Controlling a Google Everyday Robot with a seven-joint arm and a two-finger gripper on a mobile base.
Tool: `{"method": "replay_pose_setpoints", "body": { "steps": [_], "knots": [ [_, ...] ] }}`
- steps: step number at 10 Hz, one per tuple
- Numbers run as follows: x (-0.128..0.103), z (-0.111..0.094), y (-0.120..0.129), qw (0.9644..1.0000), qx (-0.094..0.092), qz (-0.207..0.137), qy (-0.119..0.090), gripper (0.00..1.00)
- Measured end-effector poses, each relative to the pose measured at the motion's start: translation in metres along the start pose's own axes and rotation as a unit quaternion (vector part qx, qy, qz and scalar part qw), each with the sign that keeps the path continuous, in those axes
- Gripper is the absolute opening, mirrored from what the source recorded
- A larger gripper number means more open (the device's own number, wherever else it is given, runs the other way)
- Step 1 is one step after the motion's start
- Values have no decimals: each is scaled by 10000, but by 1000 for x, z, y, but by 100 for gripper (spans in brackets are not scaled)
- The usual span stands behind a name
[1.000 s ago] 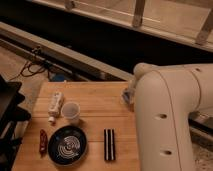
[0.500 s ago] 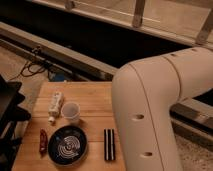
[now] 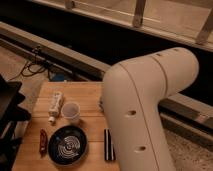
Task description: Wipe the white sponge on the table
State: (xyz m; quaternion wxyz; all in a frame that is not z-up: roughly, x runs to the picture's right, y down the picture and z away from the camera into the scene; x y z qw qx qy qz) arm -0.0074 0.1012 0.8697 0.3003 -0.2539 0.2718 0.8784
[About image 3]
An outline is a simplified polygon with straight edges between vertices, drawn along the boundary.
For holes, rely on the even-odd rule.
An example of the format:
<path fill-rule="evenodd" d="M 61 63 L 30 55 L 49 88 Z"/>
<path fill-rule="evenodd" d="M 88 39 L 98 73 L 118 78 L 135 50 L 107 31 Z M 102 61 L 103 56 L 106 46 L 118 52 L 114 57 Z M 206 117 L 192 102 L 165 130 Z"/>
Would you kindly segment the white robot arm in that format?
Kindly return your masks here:
<path fill-rule="evenodd" d="M 158 104 L 189 87 L 198 72 L 195 55 L 176 47 L 121 61 L 105 73 L 103 110 L 121 171 L 176 171 Z"/>

